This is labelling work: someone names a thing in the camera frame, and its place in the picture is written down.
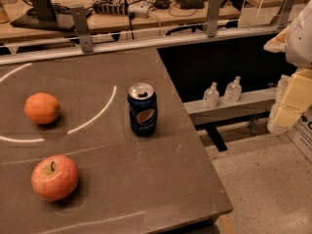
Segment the blue pepsi can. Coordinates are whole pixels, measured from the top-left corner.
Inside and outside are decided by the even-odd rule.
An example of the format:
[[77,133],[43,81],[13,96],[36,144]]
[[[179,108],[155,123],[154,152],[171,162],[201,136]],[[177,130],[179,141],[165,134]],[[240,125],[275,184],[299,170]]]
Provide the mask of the blue pepsi can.
[[138,136],[150,136],[157,126],[158,106],[154,88],[147,83],[136,83],[127,94],[130,123]]

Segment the left clear sanitizer bottle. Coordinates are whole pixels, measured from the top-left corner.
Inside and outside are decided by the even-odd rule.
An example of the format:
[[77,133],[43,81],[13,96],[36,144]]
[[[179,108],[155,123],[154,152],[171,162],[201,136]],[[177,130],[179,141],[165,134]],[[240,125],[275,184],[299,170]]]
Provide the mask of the left clear sanitizer bottle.
[[219,99],[217,82],[212,82],[211,86],[205,90],[203,96],[203,105],[209,109],[216,108]]

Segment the clear sanitizer bottle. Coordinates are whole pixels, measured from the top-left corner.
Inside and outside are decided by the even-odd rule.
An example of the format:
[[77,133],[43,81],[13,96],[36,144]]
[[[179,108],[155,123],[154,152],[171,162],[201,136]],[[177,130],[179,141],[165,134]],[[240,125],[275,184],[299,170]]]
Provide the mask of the clear sanitizer bottle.
[[209,109],[216,108],[219,99],[217,82],[212,82],[211,86],[205,90],[203,96],[203,105]]
[[236,76],[233,82],[230,82],[225,90],[224,98],[227,101],[235,102],[238,100],[241,92],[242,92],[242,86],[240,84],[241,77]]

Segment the right clear sanitizer bottle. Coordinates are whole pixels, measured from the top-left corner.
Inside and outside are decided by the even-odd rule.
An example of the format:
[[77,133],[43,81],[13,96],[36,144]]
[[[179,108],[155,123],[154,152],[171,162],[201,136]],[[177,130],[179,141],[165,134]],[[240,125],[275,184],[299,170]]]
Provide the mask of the right clear sanitizer bottle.
[[230,82],[225,90],[224,98],[227,101],[235,102],[238,100],[241,92],[242,92],[242,86],[240,84],[241,77],[236,76],[233,82]]

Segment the white power adapter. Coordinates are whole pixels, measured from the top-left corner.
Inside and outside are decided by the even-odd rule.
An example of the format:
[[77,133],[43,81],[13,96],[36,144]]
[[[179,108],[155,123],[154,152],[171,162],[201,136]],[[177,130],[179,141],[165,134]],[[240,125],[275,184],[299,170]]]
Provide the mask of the white power adapter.
[[133,13],[138,18],[147,19],[149,10],[147,7],[131,5],[128,7],[128,12]]

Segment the grey shelf beam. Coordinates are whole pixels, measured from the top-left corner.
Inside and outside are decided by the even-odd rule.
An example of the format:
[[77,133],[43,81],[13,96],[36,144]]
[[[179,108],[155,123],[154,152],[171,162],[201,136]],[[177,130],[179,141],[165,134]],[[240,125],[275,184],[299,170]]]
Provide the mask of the grey shelf beam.
[[268,112],[275,102],[275,88],[241,93],[239,100],[229,102],[220,97],[216,108],[208,109],[200,100],[186,102],[184,107],[194,125],[208,124],[236,117]]

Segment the black keypad device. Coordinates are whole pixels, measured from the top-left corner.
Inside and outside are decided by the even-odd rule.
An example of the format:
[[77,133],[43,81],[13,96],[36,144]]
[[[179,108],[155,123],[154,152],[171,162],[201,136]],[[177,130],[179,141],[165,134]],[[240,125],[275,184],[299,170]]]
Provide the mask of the black keypad device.
[[179,0],[181,9],[203,9],[205,3],[203,0]]

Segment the orange fruit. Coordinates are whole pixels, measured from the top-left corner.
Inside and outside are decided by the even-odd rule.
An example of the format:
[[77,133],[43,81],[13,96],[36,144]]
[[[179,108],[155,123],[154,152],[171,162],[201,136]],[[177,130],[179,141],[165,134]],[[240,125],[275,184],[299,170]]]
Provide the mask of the orange fruit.
[[50,124],[59,117],[60,102],[52,95],[37,93],[24,104],[25,115],[36,124]]

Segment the grey power strip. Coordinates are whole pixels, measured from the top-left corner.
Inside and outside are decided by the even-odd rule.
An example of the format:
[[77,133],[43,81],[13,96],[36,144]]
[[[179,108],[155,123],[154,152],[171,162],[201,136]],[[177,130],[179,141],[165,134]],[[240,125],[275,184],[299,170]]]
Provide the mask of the grey power strip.
[[104,3],[95,1],[93,3],[93,10],[97,14],[125,16],[128,13],[128,7],[125,4],[118,3]]

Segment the red apple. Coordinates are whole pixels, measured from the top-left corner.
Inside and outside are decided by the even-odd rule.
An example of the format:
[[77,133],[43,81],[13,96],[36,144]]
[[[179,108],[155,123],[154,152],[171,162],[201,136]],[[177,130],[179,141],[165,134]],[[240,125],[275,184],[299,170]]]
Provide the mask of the red apple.
[[46,201],[58,201],[67,197],[76,188],[78,180],[78,166],[63,155],[43,159],[31,175],[34,192]]

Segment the black monitor stand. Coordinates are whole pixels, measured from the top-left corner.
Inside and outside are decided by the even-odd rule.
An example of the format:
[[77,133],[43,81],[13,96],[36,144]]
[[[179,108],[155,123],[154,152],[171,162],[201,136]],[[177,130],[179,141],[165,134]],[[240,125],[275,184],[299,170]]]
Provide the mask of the black monitor stand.
[[55,31],[72,31],[75,21],[71,11],[57,13],[51,0],[30,0],[33,14],[25,13],[13,20],[11,26]]

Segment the left metal bracket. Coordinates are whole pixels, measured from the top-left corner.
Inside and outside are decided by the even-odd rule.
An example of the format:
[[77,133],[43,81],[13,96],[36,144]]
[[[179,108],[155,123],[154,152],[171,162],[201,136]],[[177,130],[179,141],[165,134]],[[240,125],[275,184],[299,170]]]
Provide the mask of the left metal bracket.
[[94,50],[93,40],[89,31],[84,7],[82,5],[71,6],[70,12],[75,23],[82,52],[92,52]]

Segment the middle metal bracket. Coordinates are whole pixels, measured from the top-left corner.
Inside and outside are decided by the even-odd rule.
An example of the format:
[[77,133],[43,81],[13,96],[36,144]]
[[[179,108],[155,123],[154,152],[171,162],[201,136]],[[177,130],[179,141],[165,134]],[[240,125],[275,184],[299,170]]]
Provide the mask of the middle metal bracket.
[[217,33],[217,21],[222,0],[209,0],[207,13],[207,36],[215,37]]

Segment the right metal bracket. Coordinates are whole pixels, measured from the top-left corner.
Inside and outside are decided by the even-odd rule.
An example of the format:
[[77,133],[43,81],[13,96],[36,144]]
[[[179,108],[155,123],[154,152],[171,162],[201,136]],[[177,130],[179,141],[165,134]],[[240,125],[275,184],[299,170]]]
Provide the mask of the right metal bracket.
[[288,25],[291,10],[295,0],[283,0],[278,13],[270,21],[275,28],[283,28]]

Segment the metal rail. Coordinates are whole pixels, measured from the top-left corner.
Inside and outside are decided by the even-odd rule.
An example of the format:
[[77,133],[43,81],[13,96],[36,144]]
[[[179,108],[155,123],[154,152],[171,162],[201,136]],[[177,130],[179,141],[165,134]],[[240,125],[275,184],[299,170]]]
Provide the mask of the metal rail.
[[308,51],[312,47],[312,23],[310,19],[294,19],[285,29],[279,30],[272,25],[259,25],[249,28],[230,28],[219,30],[216,36],[209,37],[207,33],[178,34],[158,38],[139,38],[138,40],[127,40],[122,42],[98,42],[98,35],[92,38],[93,46],[88,52],[82,50],[81,45],[68,47],[71,39],[52,39],[50,41],[30,41],[14,44],[14,47],[29,47],[30,52],[21,54],[10,54],[0,57],[1,65],[34,62],[43,59],[61,59],[99,53],[110,53],[116,51],[142,49],[149,47],[171,47],[198,43],[208,43],[236,39],[241,37],[252,37],[276,33],[278,35],[264,45],[266,51],[272,53],[284,52],[287,61],[297,66],[309,68],[311,66],[311,55]]

